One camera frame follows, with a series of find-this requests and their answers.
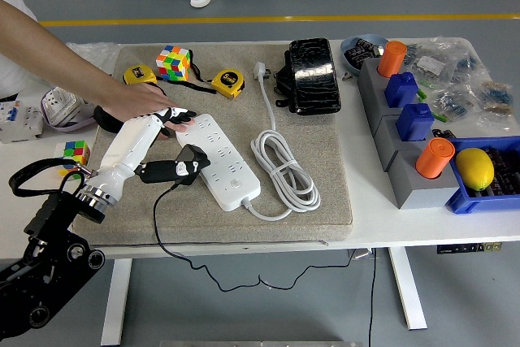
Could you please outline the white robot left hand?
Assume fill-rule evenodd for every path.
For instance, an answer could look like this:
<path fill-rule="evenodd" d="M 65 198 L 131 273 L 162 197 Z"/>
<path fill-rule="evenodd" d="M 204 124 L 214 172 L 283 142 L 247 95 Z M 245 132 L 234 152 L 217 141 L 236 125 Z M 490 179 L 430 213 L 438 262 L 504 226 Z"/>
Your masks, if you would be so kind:
<path fill-rule="evenodd" d="M 145 158 L 165 123 L 189 123 L 196 113 L 180 107 L 167 107 L 126 121 L 102 158 L 97 173 L 88 178 L 83 194 L 114 205 L 123 195 L 125 180 Z"/>

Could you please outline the person's hand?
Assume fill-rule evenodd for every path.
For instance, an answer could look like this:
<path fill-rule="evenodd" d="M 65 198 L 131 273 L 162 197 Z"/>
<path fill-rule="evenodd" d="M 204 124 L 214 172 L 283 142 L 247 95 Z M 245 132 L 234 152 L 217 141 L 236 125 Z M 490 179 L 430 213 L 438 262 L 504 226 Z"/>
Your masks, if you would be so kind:
<path fill-rule="evenodd" d="M 167 97 L 159 87 L 148 84 L 123 85 L 118 81 L 100 90 L 97 103 L 107 114 L 123 123 L 168 108 L 184 109 Z M 176 119 L 167 121 L 165 126 L 172 131 L 183 132 L 191 124 L 193 120 L 185 110 Z"/>

